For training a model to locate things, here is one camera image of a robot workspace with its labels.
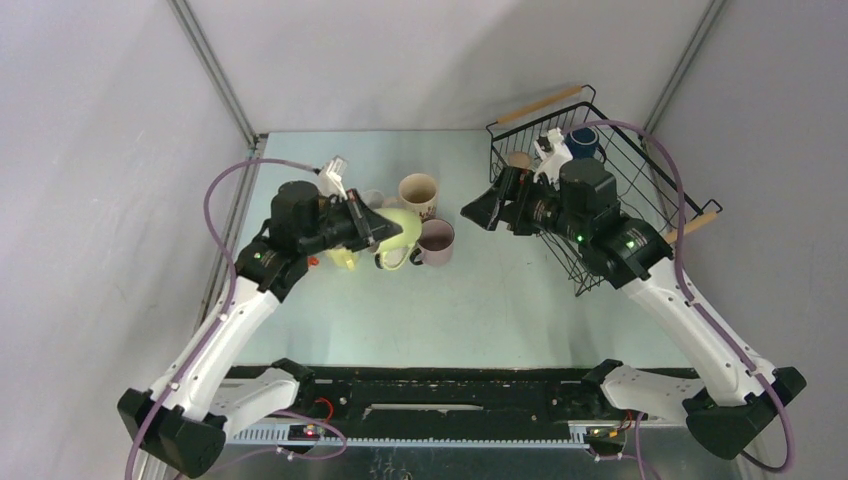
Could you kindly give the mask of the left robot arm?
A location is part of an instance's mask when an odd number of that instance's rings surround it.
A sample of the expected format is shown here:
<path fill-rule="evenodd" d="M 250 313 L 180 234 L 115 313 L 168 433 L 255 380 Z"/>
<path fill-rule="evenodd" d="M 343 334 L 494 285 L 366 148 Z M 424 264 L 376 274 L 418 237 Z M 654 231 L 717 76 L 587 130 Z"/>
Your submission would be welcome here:
<path fill-rule="evenodd" d="M 339 247 L 366 250 L 402 226 L 370 209 L 357 190 L 324 195 L 308 181 L 281 185 L 259 233 L 230 263 L 228 287 L 171 367 L 147 390 L 129 388 L 117 410 L 143 450 L 187 478 L 210 470 L 233 434 L 285 409 L 304 416 L 316 403 L 310 371 L 291 361 L 270 367 L 226 398 L 218 388 L 258 327 L 309 270 L 309 260 Z"/>

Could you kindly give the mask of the lilac mug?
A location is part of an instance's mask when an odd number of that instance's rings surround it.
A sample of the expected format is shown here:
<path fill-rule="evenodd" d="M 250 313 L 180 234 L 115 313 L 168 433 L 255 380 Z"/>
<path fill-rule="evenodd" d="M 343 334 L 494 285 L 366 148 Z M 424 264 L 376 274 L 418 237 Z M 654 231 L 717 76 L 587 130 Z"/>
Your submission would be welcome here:
<path fill-rule="evenodd" d="M 444 266 L 452 259 L 454 241 L 455 230 L 449 222 L 428 219 L 422 223 L 421 235 L 409 261 L 415 266 Z"/>

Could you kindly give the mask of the small white cup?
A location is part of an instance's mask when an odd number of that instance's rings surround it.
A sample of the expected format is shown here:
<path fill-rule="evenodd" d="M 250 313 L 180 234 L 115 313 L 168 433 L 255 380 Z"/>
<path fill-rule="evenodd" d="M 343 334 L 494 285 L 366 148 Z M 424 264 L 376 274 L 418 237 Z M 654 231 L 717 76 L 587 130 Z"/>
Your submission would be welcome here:
<path fill-rule="evenodd" d="M 361 198 L 365 205 L 372 210 L 382 208 L 386 201 L 385 195 L 379 190 L 368 190 L 362 192 Z"/>

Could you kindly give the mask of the dark blue mug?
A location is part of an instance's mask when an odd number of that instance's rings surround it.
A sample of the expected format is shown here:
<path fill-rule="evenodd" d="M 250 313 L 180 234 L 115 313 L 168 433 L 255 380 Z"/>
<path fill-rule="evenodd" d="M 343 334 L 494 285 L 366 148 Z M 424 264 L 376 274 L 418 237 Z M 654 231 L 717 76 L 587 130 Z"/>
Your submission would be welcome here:
<path fill-rule="evenodd" d="M 607 160 L 605 150 L 600 146 L 600 137 L 592 127 L 580 128 L 565 136 L 565 145 L 573 159 L 595 158 L 601 162 Z"/>

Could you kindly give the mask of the white ribbed cup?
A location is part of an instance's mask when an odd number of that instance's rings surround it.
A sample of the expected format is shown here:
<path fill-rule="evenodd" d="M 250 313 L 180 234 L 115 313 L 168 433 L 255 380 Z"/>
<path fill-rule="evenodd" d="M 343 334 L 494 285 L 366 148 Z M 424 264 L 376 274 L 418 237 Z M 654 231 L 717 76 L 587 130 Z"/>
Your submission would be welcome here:
<path fill-rule="evenodd" d="M 525 152 L 513 151 L 507 155 L 507 164 L 510 167 L 532 170 L 533 158 Z"/>

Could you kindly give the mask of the yellow mug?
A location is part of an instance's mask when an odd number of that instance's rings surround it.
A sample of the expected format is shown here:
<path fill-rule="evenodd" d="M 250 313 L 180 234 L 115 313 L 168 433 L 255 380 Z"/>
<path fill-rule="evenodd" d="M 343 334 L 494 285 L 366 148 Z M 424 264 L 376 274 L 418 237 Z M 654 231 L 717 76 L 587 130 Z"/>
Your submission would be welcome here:
<path fill-rule="evenodd" d="M 337 267 L 344 268 L 348 271 L 354 271 L 359 261 L 358 252 L 351 251 L 344 247 L 328 249 L 325 251 L 325 255 Z"/>

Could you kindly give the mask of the floral patterned mug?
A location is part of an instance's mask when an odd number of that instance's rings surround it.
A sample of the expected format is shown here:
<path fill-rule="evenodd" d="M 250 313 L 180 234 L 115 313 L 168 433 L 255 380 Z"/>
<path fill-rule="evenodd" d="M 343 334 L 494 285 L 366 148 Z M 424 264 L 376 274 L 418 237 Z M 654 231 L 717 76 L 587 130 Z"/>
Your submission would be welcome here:
<path fill-rule="evenodd" d="M 398 198 L 403 208 L 416 213 L 422 220 L 433 218 L 438 205 L 439 187 L 435 178 L 413 173 L 398 185 Z"/>

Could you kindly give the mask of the light green mug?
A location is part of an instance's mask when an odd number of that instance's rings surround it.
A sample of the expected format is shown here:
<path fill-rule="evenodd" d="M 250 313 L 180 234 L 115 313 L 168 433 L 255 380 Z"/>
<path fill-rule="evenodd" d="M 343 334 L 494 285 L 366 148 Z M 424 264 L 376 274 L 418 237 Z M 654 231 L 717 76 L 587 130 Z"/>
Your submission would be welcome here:
<path fill-rule="evenodd" d="M 410 210 L 384 207 L 376 212 L 386 219 L 398 224 L 402 231 L 379 243 L 375 250 L 375 264 L 379 269 L 395 271 L 404 266 L 422 233 L 420 216 Z"/>

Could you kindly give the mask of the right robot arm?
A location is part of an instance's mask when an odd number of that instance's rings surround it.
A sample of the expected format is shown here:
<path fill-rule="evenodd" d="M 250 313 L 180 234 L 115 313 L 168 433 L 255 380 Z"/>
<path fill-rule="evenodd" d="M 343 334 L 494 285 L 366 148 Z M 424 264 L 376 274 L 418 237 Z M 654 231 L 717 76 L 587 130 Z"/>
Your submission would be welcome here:
<path fill-rule="evenodd" d="M 574 242 L 588 270 L 652 314 L 697 372 L 694 380 L 644 373 L 607 360 L 587 376 L 585 411 L 606 418 L 629 410 L 682 422 L 711 454 L 732 460 L 806 385 L 793 367 L 758 357 L 695 287 L 677 249 L 648 222 L 625 214 L 612 173 L 594 158 L 565 162 L 556 183 L 504 168 L 461 215 L 516 236 L 547 233 Z"/>

